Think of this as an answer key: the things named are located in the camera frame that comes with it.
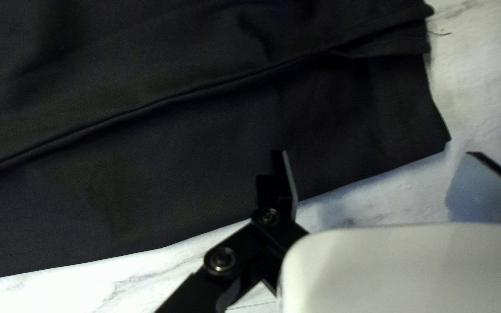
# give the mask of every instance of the black garment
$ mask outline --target black garment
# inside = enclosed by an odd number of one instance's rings
[[[0,276],[247,218],[440,152],[418,0],[0,0]]]

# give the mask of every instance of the marble table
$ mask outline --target marble table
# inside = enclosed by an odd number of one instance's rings
[[[444,198],[463,153],[482,151],[501,164],[501,0],[428,3],[436,14],[426,66],[452,141],[442,153],[301,202],[297,222],[309,231],[445,222]],[[0,278],[0,312],[154,312],[208,248],[245,223],[153,251]],[[277,301],[258,285],[228,312],[273,313]]]

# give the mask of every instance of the screw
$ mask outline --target screw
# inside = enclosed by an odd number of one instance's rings
[[[274,225],[279,221],[279,213],[275,209],[268,209],[258,217],[258,223],[262,225]]]
[[[220,247],[210,256],[210,267],[216,272],[225,272],[235,266],[235,253],[230,248]]]

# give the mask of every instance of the black metal bracket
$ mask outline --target black metal bracket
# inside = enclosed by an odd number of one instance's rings
[[[283,257],[308,234],[295,223],[297,190],[285,151],[272,151],[273,175],[257,176],[251,222],[204,256],[156,313],[223,313],[262,281],[275,295]]]

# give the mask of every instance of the black metal arm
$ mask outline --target black metal arm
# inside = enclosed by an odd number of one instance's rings
[[[285,151],[272,151],[273,175],[257,176],[251,222],[209,250],[156,313],[223,313],[258,282],[275,295],[283,257],[308,232],[295,223],[297,191]]]

